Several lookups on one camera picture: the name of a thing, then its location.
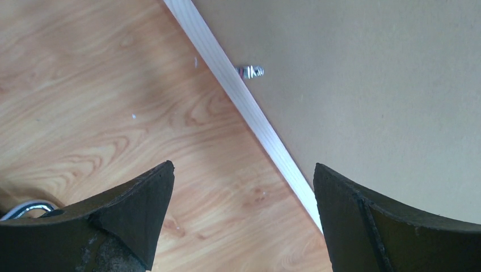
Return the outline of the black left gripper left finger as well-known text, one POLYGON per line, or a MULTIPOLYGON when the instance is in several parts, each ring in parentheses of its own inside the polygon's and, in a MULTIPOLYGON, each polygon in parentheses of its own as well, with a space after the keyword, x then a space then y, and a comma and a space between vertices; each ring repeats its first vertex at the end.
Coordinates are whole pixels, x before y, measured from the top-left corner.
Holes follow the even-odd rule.
POLYGON ((1 222, 2 271, 150 271, 174 187, 166 161, 38 218, 1 222))

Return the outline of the brown cardboard backing board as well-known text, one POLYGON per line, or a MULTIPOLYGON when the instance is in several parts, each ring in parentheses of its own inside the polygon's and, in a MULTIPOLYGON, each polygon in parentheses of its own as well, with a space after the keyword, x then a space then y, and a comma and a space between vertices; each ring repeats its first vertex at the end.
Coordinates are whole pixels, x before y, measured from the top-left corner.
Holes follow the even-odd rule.
POLYGON ((480 223, 479 1, 195 1, 307 179, 480 223))

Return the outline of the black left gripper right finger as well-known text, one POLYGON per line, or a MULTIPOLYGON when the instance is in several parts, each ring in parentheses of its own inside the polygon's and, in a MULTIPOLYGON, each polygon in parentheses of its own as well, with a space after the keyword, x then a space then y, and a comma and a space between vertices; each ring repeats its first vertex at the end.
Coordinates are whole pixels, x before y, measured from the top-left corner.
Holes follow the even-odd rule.
POLYGON ((432 214, 317 164, 314 193, 333 271, 479 271, 480 225, 432 214))

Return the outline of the wooden picture frame pink inlay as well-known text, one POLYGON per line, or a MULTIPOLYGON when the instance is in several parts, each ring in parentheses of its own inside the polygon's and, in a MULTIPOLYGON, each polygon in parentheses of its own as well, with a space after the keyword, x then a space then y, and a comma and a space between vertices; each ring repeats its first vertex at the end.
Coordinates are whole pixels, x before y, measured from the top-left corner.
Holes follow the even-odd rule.
POLYGON ((192 1, 165 1, 165 4, 310 215, 314 224, 321 230, 322 224, 319 219, 313 189, 246 84, 235 71, 234 65, 221 48, 198 9, 192 1))

